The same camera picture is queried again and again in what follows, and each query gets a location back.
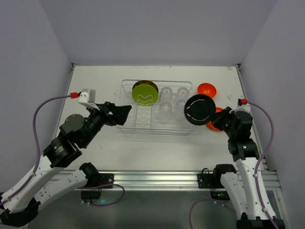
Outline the orange plate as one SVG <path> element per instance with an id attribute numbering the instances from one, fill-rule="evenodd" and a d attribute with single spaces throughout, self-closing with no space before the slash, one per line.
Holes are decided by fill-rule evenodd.
<path id="1" fill-rule="evenodd" d="M 223 110 L 222 108 L 216 107 L 216 113 L 221 112 L 222 110 Z M 216 132 L 220 132 L 220 131 L 221 131 L 220 129 L 216 128 L 216 127 L 212 124 L 212 122 L 208 122 L 208 123 L 206 124 L 206 126 L 207 126 L 210 130 L 213 130 L 213 131 L 216 131 Z"/>

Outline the black plate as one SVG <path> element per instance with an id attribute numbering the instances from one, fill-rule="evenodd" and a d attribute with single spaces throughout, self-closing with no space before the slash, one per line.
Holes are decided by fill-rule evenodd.
<path id="1" fill-rule="evenodd" d="M 187 100 L 183 110 L 186 120 L 193 125 L 206 125 L 216 113 L 216 105 L 212 98 L 197 94 Z"/>

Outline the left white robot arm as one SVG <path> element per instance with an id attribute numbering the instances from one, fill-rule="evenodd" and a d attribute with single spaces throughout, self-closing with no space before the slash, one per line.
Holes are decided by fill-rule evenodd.
<path id="1" fill-rule="evenodd" d="M 116 106 L 105 102 L 89 108 L 88 117 L 68 116 L 60 126 L 58 136 L 39 156 L 38 164 L 14 187 L 1 194 L 1 224 L 22 227 L 49 203 L 76 188 L 107 187 L 100 182 L 99 172 L 92 163 L 83 163 L 67 178 L 47 183 L 82 155 L 81 149 L 87 148 L 104 125 L 124 125 L 131 109 L 131 105 Z"/>

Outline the green plate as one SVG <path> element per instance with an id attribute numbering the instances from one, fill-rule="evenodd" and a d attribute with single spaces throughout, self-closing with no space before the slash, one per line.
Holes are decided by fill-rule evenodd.
<path id="1" fill-rule="evenodd" d="M 137 104 L 152 105 L 157 102 L 159 94 L 150 85 L 139 85 L 132 90 L 132 98 Z"/>

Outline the orange bowl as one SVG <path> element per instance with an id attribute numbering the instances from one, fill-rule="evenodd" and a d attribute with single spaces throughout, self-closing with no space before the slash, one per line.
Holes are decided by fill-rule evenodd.
<path id="1" fill-rule="evenodd" d="M 217 89 L 211 83 L 202 83 L 197 87 L 198 94 L 204 94 L 210 98 L 214 98 L 217 95 Z"/>

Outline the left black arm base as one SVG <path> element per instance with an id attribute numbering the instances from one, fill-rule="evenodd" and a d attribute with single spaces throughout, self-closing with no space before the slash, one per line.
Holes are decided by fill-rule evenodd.
<path id="1" fill-rule="evenodd" d="M 84 186 L 85 188 L 113 184 L 114 182 L 113 173 L 99 173 L 92 163 L 83 163 L 80 166 L 80 170 L 84 172 L 85 178 L 87 179 Z M 81 191 L 81 200 L 84 202 L 93 203 L 94 200 L 98 200 L 101 197 L 101 194 L 101 188 L 96 191 L 92 189 Z"/>

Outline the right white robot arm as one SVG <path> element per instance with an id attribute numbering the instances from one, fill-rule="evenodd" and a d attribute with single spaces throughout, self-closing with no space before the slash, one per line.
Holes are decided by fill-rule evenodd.
<path id="1" fill-rule="evenodd" d="M 250 137 L 253 118 L 244 109 L 230 107 L 215 114 L 213 125 L 228 136 L 228 150 L 234 164 L 219 164 L 215 179 L 226 189 L 234 206 L 238 229 L 284 229 L 272 208 L 264 181 L 258 148 Z"/>

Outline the olive brown plate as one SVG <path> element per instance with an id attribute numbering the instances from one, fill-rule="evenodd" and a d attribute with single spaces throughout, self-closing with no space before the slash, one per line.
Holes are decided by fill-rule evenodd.
<path id="1" fill-rule="evenodd" d="M 158 90 L 157 85 L 156 85 L 154 82 L 149 81 L 149 80 L 140 80 L 140 81 L 137 81 L 137 82 L 133 85 L 132 89 L 134 89 L 135 87 L 137 87 L 137 86 L 139 86 L 139 85 L 149 85 L 149 86 L 152 86 L 155 90 Z"/>

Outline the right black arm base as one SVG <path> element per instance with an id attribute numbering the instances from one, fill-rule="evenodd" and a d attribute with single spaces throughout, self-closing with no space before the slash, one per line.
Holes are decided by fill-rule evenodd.
<path id="1" fill-rule="evenodd" d="M 215 191 L 215 189 L 224 188 L 221 184 L 221 175 L 225 173 L 237 173 L 232 164 L 218 164 L 212 172 L 208 168 L 204 168 L 201 173 L 197 174 L 198 188 L 211 189 L 210 196 L 215 200 L 230 200 L 226 191 Z"/>

